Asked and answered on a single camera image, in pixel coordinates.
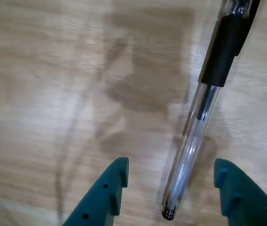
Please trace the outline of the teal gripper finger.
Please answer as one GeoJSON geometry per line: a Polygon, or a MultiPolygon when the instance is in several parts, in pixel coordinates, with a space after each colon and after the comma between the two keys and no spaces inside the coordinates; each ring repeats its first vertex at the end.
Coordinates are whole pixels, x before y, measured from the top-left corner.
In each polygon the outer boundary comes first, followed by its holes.
{"type": "Polygon", "coordinates": [[[122,190],[128,186],[129,159],[119,157],[100,175],[64,226],[112,226],[120,214],[122,190]]]}
{"type": "Polygon", "coordinates": [[[216,159],[214,186],[229,226],[267,226],[267,194],[238,166],[216,159]]]}

